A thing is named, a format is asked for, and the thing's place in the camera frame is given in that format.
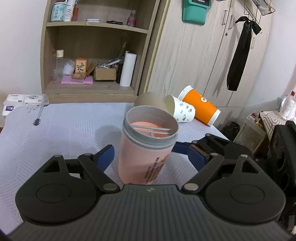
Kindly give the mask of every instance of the pink cup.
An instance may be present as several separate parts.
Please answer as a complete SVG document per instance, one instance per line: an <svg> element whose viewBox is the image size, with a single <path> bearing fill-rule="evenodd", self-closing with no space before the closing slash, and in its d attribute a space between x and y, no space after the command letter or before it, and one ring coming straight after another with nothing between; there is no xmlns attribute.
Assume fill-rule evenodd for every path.
<svg viewBox="0 0 296 241"><path fill-rule="evenodd" d="M161 109L136 106L129 110L121 137L118 167L121 180L133 184L154 181L177 141L177 132L177 121Z"/></svg>

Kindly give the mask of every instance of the white wall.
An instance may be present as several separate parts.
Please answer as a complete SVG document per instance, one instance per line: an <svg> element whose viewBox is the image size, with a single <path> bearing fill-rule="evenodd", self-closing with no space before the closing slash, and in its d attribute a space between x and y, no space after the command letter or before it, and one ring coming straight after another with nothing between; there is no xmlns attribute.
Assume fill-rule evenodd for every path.
<svg viewBox="0 0 296 241"><path fill-rule="evenodd" d="M265 55L240 119L255 110L274 110L296 84L296 1L272 0L275 12Z"/></svg>
<svg viewBox="0 0 296 241"><path fill-rule="evenodd" d="M1 114L1 104L8 94L41 94L40 42L46 2L47 0L1 1ZM0 127L3 123L4 120L0 117Z"/></svg>

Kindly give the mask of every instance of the wooden bookshelf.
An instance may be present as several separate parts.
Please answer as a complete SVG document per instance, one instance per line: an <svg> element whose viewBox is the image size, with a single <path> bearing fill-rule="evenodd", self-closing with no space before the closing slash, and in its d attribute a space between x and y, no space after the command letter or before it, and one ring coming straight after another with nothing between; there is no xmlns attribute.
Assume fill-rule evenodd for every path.
<svg viewBox="0 0 296 241"><path fill-rule="evenodd" d="M80 0L77 22L50 22L56 0L48 0L41 38L41 86L52 103L84 99L94 102L132 102L138 94L143 66L154 27L160 0ZM108 20L126 24L132 10L137 11L136 26L108 24ZM99 23L88 23L87 18L99 18ZM78 57L90 60L116 58L124 42L126 50L137 55L130 87L120 87L116 82L94 82L92 85L61 85L52 82L54 52L64 49L65 59Z"/></svg>

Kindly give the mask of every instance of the tan paper cup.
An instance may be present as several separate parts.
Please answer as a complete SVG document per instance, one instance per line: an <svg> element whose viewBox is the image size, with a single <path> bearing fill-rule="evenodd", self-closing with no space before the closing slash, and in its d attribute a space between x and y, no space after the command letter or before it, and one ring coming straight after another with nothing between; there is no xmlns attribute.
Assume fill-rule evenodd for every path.
<svg viewBox="0 0 296 241"><path fill-rule="evenodd" d="M138 96L138 98L135 100L134 107L141 105L153 106L168 112L163 100L153 92L146 92Z"/></svg>

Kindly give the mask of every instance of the white tube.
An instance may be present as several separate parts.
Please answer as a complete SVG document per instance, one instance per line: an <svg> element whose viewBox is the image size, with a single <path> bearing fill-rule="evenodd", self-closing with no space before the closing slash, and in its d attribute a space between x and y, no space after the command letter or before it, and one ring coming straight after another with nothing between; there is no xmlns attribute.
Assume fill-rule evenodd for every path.
<svg viewBox="0 0 296 241"><path fill-rule="evenodd" d="M75 0L68 0L64 22L71 22L73 16Z"/></svg>
<svg viewBox="0 0 296 241"><path fill-rule="evenodd" d="M131 79L133 77L133 70L135 68L137 55L133 53L127 53L124 57L124 63L122 67L122 73L120 78L120 86L130 86Z"/></svg>

